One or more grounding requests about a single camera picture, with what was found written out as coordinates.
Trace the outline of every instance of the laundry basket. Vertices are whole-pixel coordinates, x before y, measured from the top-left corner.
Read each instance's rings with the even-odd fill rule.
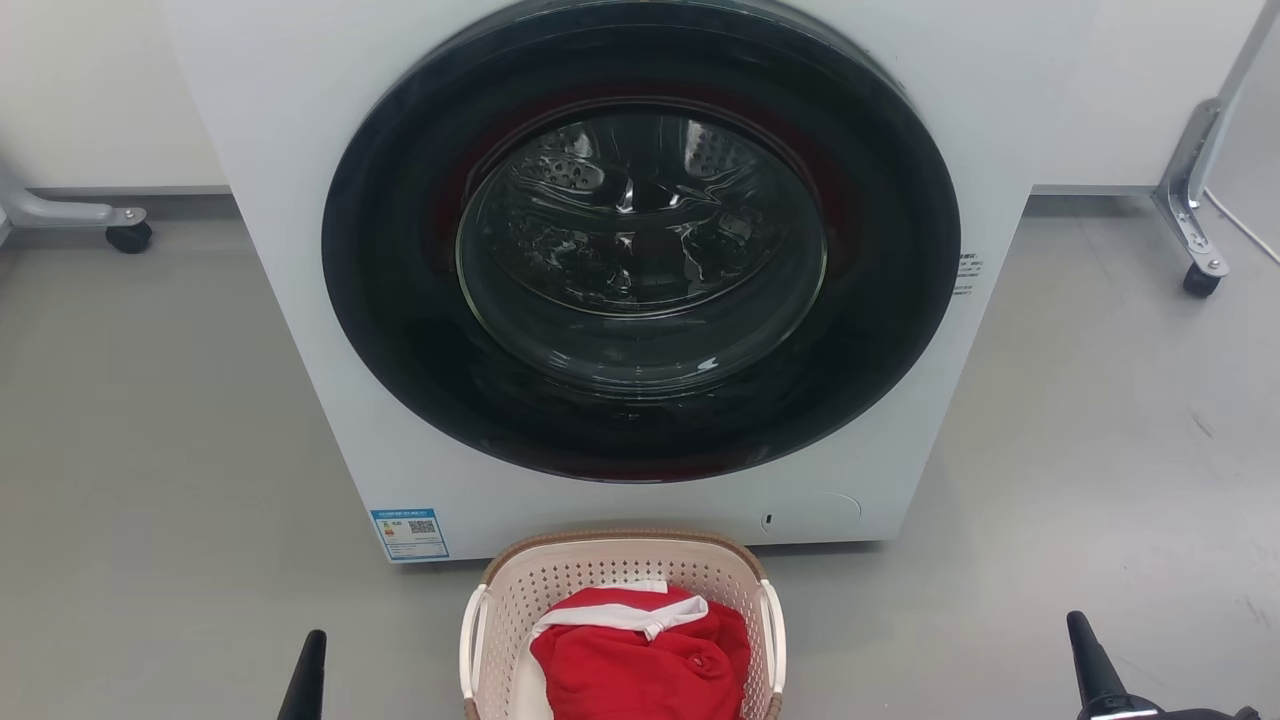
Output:
[[[471,593],[458,671],[467,720],[550,720],[530,630],[581,588],[667,580],[742,614],[751,642],[744,720],[776,720],[787,642],[782,607],[754,555],[736,542],[681,530],[540,536],[498,556]]]

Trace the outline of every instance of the black caster wheel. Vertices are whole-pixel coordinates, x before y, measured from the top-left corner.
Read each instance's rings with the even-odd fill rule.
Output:
[[[1196,297],[1208,297],[1210,295],[1213,295],[1215,290],[1217,290],[1217,283],[1222,278],[1206,274],[1204,270],[1192,265],[1187,269],[1187,277],[1183,278],[1183,290]]]
[[[137,255],[151,246],[151,225],[138,223],[119,228],[106,228],[106,241],[125,255]]]

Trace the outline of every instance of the round glass window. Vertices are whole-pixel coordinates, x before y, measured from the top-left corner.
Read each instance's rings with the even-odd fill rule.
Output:
[[[704,389],[768,355],[809,311],[827,258],[785,161],[666,111],[517,147],[468,202],[456,252],[471,310],[508,352],[632,397]]]

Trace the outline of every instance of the metal stand leg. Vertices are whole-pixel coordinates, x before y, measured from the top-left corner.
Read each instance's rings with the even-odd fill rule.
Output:
[[[1189,195],[1192,172],[1201,152],[1204,151],[1204,142],[1213,131],[1215,123],[1221,117],[1222,102],[1217,97],[1196,106],[1190,122],[1187,123],[1187,129],[1183,131],[1181,140],[1178,141],[1174,158],[1165,169],[1165,177],[1161,178],[1160,186],[1152,193],[1152,200],[1155,200],[1160,214],[1165,217],[1169,227],[1183,241],[1187,254],[1192,256],[1192,266],[1183,279],[1183,288],[1197,297],[1212,295],[1217,283],[1230,272],[1226,260],[1217,252],[1196,219],[1196,206],[1199,205],[1199,199]]]
[[[106,241],[122,252],[142,252],[151,242],[147,211],[100,202],[54,202],[36,197],[0,161],[0,217],[14,228],[104,228]],[[8,228],[0,228],[0,238]]]

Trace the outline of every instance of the washing machine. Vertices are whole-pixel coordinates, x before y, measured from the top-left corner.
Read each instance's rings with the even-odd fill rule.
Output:
[[[1096,1],[165,10],[372,537],[415,562],[892,538]]]

